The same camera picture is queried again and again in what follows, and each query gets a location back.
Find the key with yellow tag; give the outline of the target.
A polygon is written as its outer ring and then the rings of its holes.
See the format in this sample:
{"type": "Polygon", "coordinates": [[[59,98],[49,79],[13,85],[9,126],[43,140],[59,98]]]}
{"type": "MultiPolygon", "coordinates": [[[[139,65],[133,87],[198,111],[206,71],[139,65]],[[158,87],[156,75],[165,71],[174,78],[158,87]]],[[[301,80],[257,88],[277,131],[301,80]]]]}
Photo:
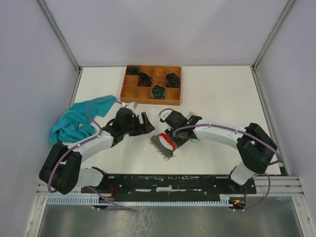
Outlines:
{"type": "Polygon", "coordinates": [[[191,117],[191,116],[199,116],[199,114],[194,113],[194,112],[189,112],[187,118],[191,117]]]}

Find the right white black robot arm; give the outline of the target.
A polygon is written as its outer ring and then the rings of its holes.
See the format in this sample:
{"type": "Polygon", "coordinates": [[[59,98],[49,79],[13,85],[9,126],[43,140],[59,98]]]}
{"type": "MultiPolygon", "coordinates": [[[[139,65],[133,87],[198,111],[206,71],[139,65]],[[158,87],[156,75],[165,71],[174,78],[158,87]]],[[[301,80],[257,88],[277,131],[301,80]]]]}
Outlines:
{"type": "Polygon", "coordinates": [[[226,181],[227,189],[238,193],[248,179],[264,174],[270,165],[280,161],[277,145],[256,123],[246,127],[228,126],[208,121],[200,116],[183,116],[180,112],[165,109],[158,115],[160,122],[169,128],[165,130],[166,141],[179,148],[189,140],[210,140],[236,149],[241,162],[226,181]]]}

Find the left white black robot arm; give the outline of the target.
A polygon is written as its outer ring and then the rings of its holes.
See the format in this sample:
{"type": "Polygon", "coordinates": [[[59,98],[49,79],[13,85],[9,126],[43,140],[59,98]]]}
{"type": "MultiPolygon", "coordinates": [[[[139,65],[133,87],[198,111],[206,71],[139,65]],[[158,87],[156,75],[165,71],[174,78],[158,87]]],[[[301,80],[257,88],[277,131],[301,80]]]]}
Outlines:
{"type": "Polygon", "coordinates": [[[125,135],[139,136],[154,130],[145,112],[136,115],[131,109],[120,108],[116,117],[102,127],[100,133],[71,146],[63,143],[53,145],[39,172],[39,179],[47,184],[51,193],[66,195],[75,187],[86,186],[103,193],[109,188],[109,180],[104,177],[106,173],[97,167],[82,168],[81,164],[95,154],[114,147],[125,135]]]}

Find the key with green tag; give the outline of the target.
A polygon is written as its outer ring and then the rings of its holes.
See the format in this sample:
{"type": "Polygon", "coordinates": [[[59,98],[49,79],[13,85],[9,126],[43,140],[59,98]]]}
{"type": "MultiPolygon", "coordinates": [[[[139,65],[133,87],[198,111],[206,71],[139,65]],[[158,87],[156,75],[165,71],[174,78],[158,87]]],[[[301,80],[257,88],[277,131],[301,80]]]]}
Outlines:
{"type": "Polygon", "coordinates": [[[199,139],[199,138],[197,138],[197,139],[191,139],[191,142],[192,142],[192,143],[198,143],[198,142],[200,142],[200,139],[199,139]]]}

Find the wooden compartment tray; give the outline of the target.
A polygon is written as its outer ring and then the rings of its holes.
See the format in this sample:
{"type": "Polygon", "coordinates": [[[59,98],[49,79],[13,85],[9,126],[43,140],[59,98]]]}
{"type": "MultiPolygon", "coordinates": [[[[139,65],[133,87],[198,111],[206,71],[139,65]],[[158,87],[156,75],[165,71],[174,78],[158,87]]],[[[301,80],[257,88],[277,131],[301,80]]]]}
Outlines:
{"type": "Polygon", "coordinates": [[[127,65],[120,100],[179,106],[181,86],[182,68],[179,66],[127,65]]]}

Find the rolled dark tie centre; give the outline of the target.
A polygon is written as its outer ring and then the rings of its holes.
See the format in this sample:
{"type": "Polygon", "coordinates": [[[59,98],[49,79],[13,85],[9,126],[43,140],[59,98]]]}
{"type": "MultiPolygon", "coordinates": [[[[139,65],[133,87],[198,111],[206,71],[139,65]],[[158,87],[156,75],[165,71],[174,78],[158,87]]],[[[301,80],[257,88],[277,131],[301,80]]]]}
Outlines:
{"type": "Polygon", "coordinates": [[[138,75],[138,86],[150,87],[152,85],[152,78],[144,72],[140,72],[138,75]]]}

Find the rolled dark tie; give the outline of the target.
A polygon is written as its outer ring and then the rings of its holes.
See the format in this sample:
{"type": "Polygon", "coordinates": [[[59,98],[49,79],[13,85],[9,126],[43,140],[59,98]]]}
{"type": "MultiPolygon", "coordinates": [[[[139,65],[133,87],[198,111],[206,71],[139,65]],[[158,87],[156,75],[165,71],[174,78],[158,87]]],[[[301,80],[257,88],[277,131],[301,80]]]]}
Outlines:
{"type": "Polygon", "coordinates": [[[180,88],[181,78],[175,73],[166,75],[166,87],[180,88]]]}
{"type": "Polygon", "coordinates": [[[140,67],[138,65],[128,65],[126,67],[126,75],[137,76],[139,75],[140,67]]]}
{"type": "Polygon", "coordinates": [[[144,72],[140,72],[138,75],[138,86],[150,87],[152,85],[152,78],[144,72]]]}

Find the rolled dark tie right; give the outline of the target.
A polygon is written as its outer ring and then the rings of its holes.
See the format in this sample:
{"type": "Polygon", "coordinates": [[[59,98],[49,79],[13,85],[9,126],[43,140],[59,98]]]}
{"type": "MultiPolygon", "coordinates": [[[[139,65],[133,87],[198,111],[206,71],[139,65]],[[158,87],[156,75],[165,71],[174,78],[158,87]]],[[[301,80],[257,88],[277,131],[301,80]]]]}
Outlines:
{"type": "Polygon", "coordinates": [[[166,87],[180,88],[181,78],[175,73],[166,75],[166,87]]]}

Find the rolled dark tie top left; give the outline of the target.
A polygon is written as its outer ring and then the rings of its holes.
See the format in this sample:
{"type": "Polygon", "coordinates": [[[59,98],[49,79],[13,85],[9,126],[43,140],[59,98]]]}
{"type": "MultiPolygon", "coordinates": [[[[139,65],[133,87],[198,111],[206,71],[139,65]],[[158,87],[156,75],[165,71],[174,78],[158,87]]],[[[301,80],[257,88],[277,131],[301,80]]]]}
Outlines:
{"type": "Polygon", "coordinates": [[[137,76],[139,75],[140,67],[138,65],[128,65],[126,67],[126,75],[137,76]]]}

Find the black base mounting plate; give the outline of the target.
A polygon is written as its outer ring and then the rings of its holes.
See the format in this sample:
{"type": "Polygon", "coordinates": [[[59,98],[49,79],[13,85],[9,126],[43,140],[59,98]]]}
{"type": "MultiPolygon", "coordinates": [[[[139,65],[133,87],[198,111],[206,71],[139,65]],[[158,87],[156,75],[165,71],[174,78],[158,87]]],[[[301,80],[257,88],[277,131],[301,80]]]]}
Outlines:
{"type": "Polygon", "coordinates": [[[227,176],[106,174],[94,188],[113,194],[116,201],[219,201],[220,195],[256,194],[253,179],[238,185],[227,176]]]}

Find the teal cloth towel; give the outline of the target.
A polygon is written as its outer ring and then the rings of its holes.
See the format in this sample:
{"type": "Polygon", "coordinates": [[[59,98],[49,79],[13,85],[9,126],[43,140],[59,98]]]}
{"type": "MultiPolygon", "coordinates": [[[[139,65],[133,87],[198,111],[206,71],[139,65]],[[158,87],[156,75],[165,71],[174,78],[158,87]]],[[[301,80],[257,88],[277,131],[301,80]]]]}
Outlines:
{"type": "Polygon", "coordinates": [[[96,116],[104,117],[117,98],[113,95],[98,97],[79,103],[74,103],[52,126],[49,143],[75,143],[96,133],[91,120],[96,116]]]}

